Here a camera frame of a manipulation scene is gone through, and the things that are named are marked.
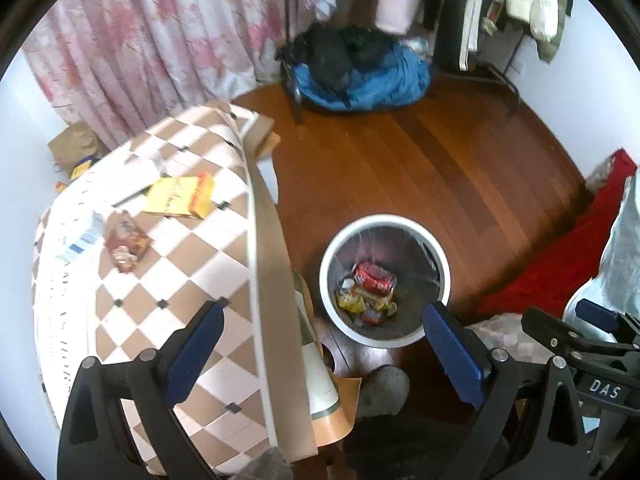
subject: wall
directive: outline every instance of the wall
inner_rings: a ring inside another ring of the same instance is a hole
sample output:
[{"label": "wall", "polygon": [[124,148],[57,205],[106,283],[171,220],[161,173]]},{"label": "wall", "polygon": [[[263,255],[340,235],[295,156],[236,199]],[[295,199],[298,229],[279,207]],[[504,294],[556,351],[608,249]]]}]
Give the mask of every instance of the wall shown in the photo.
[{"label": "wall", "polygon": [[[492,38],[482,49],[496,64],[506,63],[514,37]],[[584,176],[620,147],[640,162],[640,72],[588,0],[574,0],[550,64],[538,60],[529,38],[514,65],[520,73],[509,70],[508,77]]]},{"label": "wall", "polygon": [[47,480],[56,477],[59,430],[41,388],[33,338],[31,266],[39,215],[55,198],[47,141],[66,124],[19,52],[0,81],[0,412]]}]

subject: checkered tablecloth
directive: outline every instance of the checkered tablecloth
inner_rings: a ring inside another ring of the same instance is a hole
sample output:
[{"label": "checkered tablecloth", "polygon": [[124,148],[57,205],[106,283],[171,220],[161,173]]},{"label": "checkered tablecloth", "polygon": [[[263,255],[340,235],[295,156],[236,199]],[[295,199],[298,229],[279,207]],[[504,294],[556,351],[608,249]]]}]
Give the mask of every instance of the checkered tablecloth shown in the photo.
[{"label": "checkered tablecloth", "polygon": [[[229,473],[238,471],[267,449],[270,442],[275,443],[262,405],[264,385],[259,379],[260,361],[255,351],[255,337],[260,331],[250,297],[255,273],[249,261],[252,256],[248,237],[252,236],[253,223],[250,177],[241,141],[256,117],[237,107],[226,112],[209,106],[195,107],[162,120],[121,146],[117,157],[124,164],[136,157],[151,158],[160,153],[170,176],[208,171],[214,178],[212,200],[218,206],[202,220],[164,218],[140,212],[146,198],[134,197],[121,210],[127,210],[148,233],[152,239],[150,248],[133,272],[123,274],[114,268],[102,240],[101,252],[94,257],[92,278],[87,279],[87,287],[94,291],[88,302],[95,305],[88,309],[86,320],[87,353],[97,355],[104,364],[129,361],[145,348],[159,348],[189,322],[205,301],[228,299],[222,337],[190,396],[175,407],[175,413],[207,463]],[[105,160],[96,165],[97,173]],[[117,168],[118,164],[112,164],[110,171]],[[106,233],[110,232],[117,211],[109,213]],[[39,280],[45,288],[55,286],[51,285],[55,280],[50,276],[38,277],[38,256],[43,238],[46,243],[46,232],[45,215],[36,233],[34,250],[37,312],[42,312],[46,302],[46,295],[39,294]],[[36,338],[37,326],[47,328],[52,322],[47,318],[46,322],[37,323]],[[72,364],[70,369],[75,373],[77,367]],[[45,383],[47,376],[54,377],[44,374]],[[70,387],[72,379],[66,381]],[[161,464],[133,402],[123,400],[123,406],[142,458],[152,472],[161,473]]]}]

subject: wooden floor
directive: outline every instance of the wooden floor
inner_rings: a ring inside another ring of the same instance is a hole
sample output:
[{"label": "wooden floor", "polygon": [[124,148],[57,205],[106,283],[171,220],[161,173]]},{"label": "wooden floor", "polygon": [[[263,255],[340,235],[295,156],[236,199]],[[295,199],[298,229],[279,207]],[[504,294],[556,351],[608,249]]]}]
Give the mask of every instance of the wooden floor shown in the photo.
[{"label": "wooden floor", "polygon": [[[238,104],[275,119],[278,211],[293,267],[316,311],[318,271],[349,222],[392,213],[425,226],[449,260],[449,306],[463,320],[515,277],[532,254],[565,232],[585,207],[584,181],[545,125],[491,85],[441,80],[427,97],[393,112],[328,114],[309,107],[294,124],[280,86]],[[401,365],[412,380],[408,409],[463,420],[460,404],[426,342],[403,351],[354,344],[320,316],[318,330],[344,376]]]}]

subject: curtain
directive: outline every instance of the curtain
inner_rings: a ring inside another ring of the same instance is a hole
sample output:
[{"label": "curtain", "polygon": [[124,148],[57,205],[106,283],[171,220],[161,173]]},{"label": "curtain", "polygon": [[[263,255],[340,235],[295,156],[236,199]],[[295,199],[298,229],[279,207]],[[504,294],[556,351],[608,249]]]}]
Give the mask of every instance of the curtain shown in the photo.
[{"label": "curtain", "polygon": [[23,49],[54,109],[110,147],[278,73],[283,0],[58,0]]}]

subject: red fabric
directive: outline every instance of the red fabric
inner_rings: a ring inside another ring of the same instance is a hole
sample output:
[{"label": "red fabric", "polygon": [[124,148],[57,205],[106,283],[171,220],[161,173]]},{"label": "red fabric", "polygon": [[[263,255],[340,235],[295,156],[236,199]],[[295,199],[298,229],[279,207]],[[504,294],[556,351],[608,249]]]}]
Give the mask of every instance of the red fabric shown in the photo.
[{"label": "red fabric", "polygon": [[476,312],[521,314],[537,306],[562,317],[574,292],[598,273],[602,251],[620,209],[625,180],[637,168],[627,152],[618,150],[607,183],[572,231],[539,254],[514,282],[485,298]]}]

